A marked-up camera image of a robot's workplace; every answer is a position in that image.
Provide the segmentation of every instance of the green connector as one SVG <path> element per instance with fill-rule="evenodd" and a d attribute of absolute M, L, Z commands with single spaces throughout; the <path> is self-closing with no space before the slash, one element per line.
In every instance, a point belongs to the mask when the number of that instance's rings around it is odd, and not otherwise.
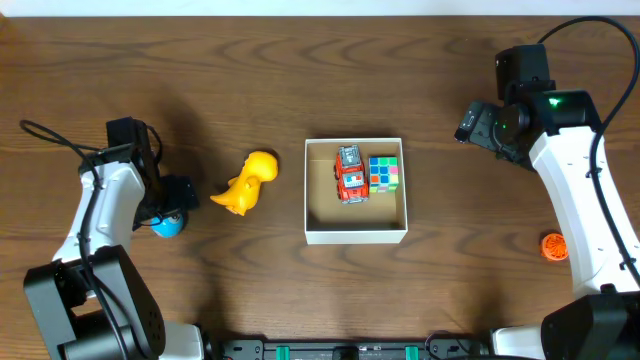
<path fill-rule="evenodd" d="M 420 353 L 417 346 L 407 346 L 404 348 L 407 354 L 407 360 L 420 360 Z"/>
<path fill-rule="evenodd" d="M 276 348 L 276 360 L 289 360 L 288 346 L 278 346 Z"/>

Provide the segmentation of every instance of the rubik's cube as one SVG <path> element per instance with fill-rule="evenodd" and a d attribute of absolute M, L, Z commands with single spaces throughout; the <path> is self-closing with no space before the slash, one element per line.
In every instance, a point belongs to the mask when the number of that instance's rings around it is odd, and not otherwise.
<path fill-rule="evenodd" d="M 369 193 L 395 192 L 398 183 L 398 158 L 369 158 Z"/>

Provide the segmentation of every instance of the toy car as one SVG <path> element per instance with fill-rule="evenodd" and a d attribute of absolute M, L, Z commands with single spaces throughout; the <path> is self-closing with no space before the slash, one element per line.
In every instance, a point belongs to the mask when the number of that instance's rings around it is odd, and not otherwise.
<path fill-rule="evenodd" d="M 369 200 L 369 186 L 358 145 L 341 146 L 338 149 L 333 173 L 338 181 L 338 199 L 343 204 Z"/>

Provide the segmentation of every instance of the cable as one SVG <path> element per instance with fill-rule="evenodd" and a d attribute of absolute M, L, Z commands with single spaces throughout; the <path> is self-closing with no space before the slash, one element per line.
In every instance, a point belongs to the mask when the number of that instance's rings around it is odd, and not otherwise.
<path fill-rule="evenodd" d="M 162 214 L 160 214 L 160 212 L 156 213 L 156 217 L 158 218 L 158 222 L 156 222 L 155 224 L 143 224 L 141 222 L 136 222 L 135 225 L 138 225 L 138 226 L 158 226 L 158 225 L 161 225 L 164 222 L 164 219 L 166 219 Z"/>
<path fill-rule="evenodd" d="M 425 350 L 427 350 L 427 353 L 429 354 L 429 356 L 431 356 L 435 360 L 441 360 L 439 356 L 434 355 L 431 352 L 431 338 L 434 337 L 437 334 L 450 334 L 450 332 L 448 332 L 447 330 L 438 330 L 438 331 L 435 331 L 435 332 L 431 333 L 429 336 L 427 336 L 427 339 L 424 341 L 424 348 L 425 348 Z"/>
<path fill-rule="evenodd" d="M 604 218 L 607 220 L 607 224 L 609 225 L 609 229 L 611 230 L 611 235 L 613 235 L 613 239 L 615 240 L 616 245 L 618 246 L 618 251 L 622 255 L 623 264 L 629 269 L 631 276 L 635 280 L 636 284 L 638 284 L 638 286 L 640 287 L 640 274 L 638 273 L 638 270 L 634 265 L 635 259 L 632 259 L 631 256 L 629 255 L 629 252 L 627 251 L 627 248 L 624 245 L 624 241 L 622 240 L 622 236 L 620 235 L 620 232 L 618 231 L 616 223 L 613 220 L 613 216 L 611 215 L 611 211 L 609 210 L 609 206 L 607 205 L 607 200 L 604 197 L 604 192 L 602 191 L 602 185 L 600 184 L 600 177 L 598 176 L 598 172 L 599 172 L 598 164 L 596 163 L 596 154 L 598 152 L 598 144 L 600 143 L 600 140 L 602 139 L 602 136 L 604 135 L 605 130 L 613 120 L 614 116 L 616 116 L 616 114 L 618 113 L 622 105 L 624 105 L 625 101 L 627 101 L 627 98 L 631 94 L 631 91 L 633 91 L 633 87 L 638 81 L 638 73 L 640 72 L 640 64 L 638 63 L 638 58 L 640 57 L 640 50 L 638 49 L 638 43 L 635 37 L 633 36 L 633 34 L 618 21 L 604 17 L 604 16 L 585 16 L 585 17 L 569 20 L 563 24 L 556 26 L 547 34 L 545 34 L 538 41 L 538 44 L 541 44 L 551 35 L 566 28 L 567 26 L 571 26 L 573 24 L 586 22 L 586 21 L 603 22 L 617 28 L 627 37 L 627 40 L 629 40 L 629 43 L 631 43 L 631 47 L 633 49 L 634 69 L 633 69 L 633 75 L 631 76 L 631 81 L 629 83 L 629 86 L 627 86 L 627 90 L 625 90 L 624 94 L 622 94 L 622 97 L 620 98 L 616 106 L 614 106 L 613 110 L 611 110 L 611 113 L 609 113 L 609 115 L 606 117 L 606 119 L 604 120 L 600 128 L 598 128 L 598 130 L 596 131 L 596 134 L 593 138 L 593 142 L 591 143 L 591 151 L 589 152 L 589 173 L 591 174 L 591 179 L 593 181 L 593 187 L 595 189 L 598 202 L 600 203 L 600 207 L 602 208 L 602 214 L 604 215 Z"/>
<path fill-rule="evenodd" d="M 83 149 L 83 150 L 89 150 L 89 151 L 100 151 L 100 150 L 101 150 L 101 149 L 96 148 L 96 147 L 93 147 L 93 146 L 82 145 L 82 144 L 74 144 L 74 143 L 71 143 L 71 142 L 69 142 L 69 141 L 67 141 L 67 142 L 65 143 L 65 142 L 63 142 L 63 141 L 61 141 L 61 140 L 57 140 L 57 139 L 55 139 L 55 138 L 46 137 L 46 136 L 44 136 L 44 135 L 42 135 L 42 134 L 38 134 L 37 132 L 35 132 L 35 131 L 33 131 L 33 130 L 29 129 L 29 128 L 27 127 L 27 125 L 29 125 L 29 126 L 33 126 L 33 127 L 35 127 L 36 129 L 38 129 L 38 130 L 40 130 L 40 131 L 44 131 L 44 132 L 46 132 L 46 133 L 50 134 L 51 136 L 53 136 L 53 135 L 52 135 L 51 133 L 49 133 L 49 132 L 48 132 L 48 131 L 50 131 L 49 129 L 47 129 L 47 128 L 43 127 L 43 126 L 40 126 L 40 125 L 38 125 L 38 124 L 36 124 L 36 123 L 34 123 L 34 122 L 32 122 L 32 121 L 29 121 L 29 120 L 22 120 L 22 121 L 20 121 L 20 128 L 21 128 L 22 130 L 24 130 L 26 133 L 28 133 L 29 135 L 34 136 L 34 137 L 37 137 L 38 139 L 41 139 L 41 140 L 44 140 L 44 141 L 48 141 L 48 142 L 51 142 L 51 143 L 54 143 L 54 144 L 58 144 L 58 145 L 68 146 L 68 147 L 71 147 L 71 146 L 69 146 L 69 144 L 72 144 L 72 145 L 73 145 L 73 146 L 75 146 L 76 148 L 78 148 L 78 149 Z"/>
<path fill-rule="evenodd" d="M 462 349 L 462 351 L 466 352 L 467 354 L 471 353 L 469 349 L 467 349 L 466 347 L 464 347 L 464 345 L 462 345 L 462 342 L 460 341 L 460 339 L 456 338 L 456 342 L 458 343 L 458 346 L 460 346 L 460 349 Z"/>
<path fill-rule="evenodd" d="M 52 136 L 54 139 L 52 138 L 48 138 L 46 136 L 40 135 L 34 131 L 32 131 L 31 129 L 28 129 L 28 126 L 30 127 L 34 127 L 44 133 L 47 133 L 48 135 Z M 71 150 L 73 150 L 76 154 L 78 154 L 78 156 L 80 156 L 80 158 L 82 158 L 82 161 L 90 168 L 90 171 L 93 175 L 93 192 L 91 193 L 91 198 L 89 199 L 89 204 L 87 205 L 87 210 L 85 210 L 85 213 L 82 217 L 82 223 L 80 225 L 80 231 L 78 232 L 78 242 L 80 243 L 80 260 L 82 262 L 82 267 L 84 268 L 84 272 L 85 275 L 87 277 L 87 281 L 89 282 L 89 286 L 91 287 L 91 289 L 93 290 L 93 292 L 96 294 L 96 298 L 98 299 L 98 302 L 100 303 L 100 306 L 102 306 L 102 309 L 104 310 L 104 313 L 107 317 L 107 321 L 109 322 L 109 326 L 111 327 L 111 330 L 113 331 L 114 336 L 116 337 L 116 341 L 118 343 L 118 347 L 120 348 L 120 352 L 122 354 L 122 358 L 124 360 L 128 360 L 129 359 L 129 353 L 127 352 L 127 346 L 125 344 L 124 341 L 124 337 L 122 336 L 122 332 L 120 331 L 120 327 L 118 326 L 118 322 L 116 321 L 115 316 L 113 315 L 113 312 L 111 311 L 111 307 L 109 306 L 109 303 L 107 302 L 107 299 L 104 297 L 104 294 L 102 292 L 102 289 L 97 285 L 96 279 L 95 279 L 95 275 L 93 274 L 93 269 L 91 267 L 91 264 L 89 263 L 89 256 L 88 256 L 88 251 L 87 251 L 87 247 L 89 245 L 89 238 L 88 238 L 88 234 L 89 234 L 89 226 L 91 225 L 91 214 L 93 213 L 93 209 L 96 205 L 96 201 L 98 200 L 98 194 L 100 193 L 100 190 L 102 189 L 102 184 L 100 183 L 100 176 L 98 175 L 98 171 L 96 170 L 96 167 L 93 165 L 93 163 L 87 158 L 87 156 L 80 150 L 80 149 L 96 149 L 96 148 L 91 148 L 85 145 L 77 145 L 74 144 L 72 142 L 70 142 L 69 140 L 67 140 L 66 138 L 64 138 L 63 136 L 59 135 L 58 133 L 54 132 L 53 130 L 50 130 L 40 124 L 34 123 L 33 121 L 29 121 L 29 120 L 21 120 L 20 121 L 20 128 L 23 129 L 24 131 L 26 131 L 27 133 L 39 138 L 39 139 L 43 139 L 45 141 L 49 141 L 55 144 L 59 144 L 59 145 L 63 145 L 63 146 L 67 146 L 69 148 L 71 148 Z"/>
<path fill-rule="evenodd" d="M 160 160 L 162 160 L 162 141 L 160 140 L 160 135 L 158 135 L 158 132 L 156 132 L 156 129 L 153 126 L 147 125 L 147 129 L 151 131 L 153 137 L 155 137 L 156 141 L 158 142 L 158 152 L 156 153 L 156 157 L 153 158 L 153 162 L 156 166 L 158 166 Z"/>

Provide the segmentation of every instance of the orange toy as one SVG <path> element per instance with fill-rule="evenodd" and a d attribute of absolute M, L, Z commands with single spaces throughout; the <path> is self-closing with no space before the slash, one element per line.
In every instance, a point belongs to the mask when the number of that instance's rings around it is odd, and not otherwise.
<path fill-rule="evenodd" d="M 254 151 L 244 162 L 238 177 L 229 180 L 229 190 L 211 196 L 211 200 L 223 205 L 234 214 L 244 216 L 258 202 L 260 185 L 278 176 L 278 161 L 263 151 Z"/>
<path fill-rule="evenodd" d="M 549 234 L 540 243 L 540 252 L 549 261 L 561 261 L 569 257 L 567 243 L 560 234 Z"/>

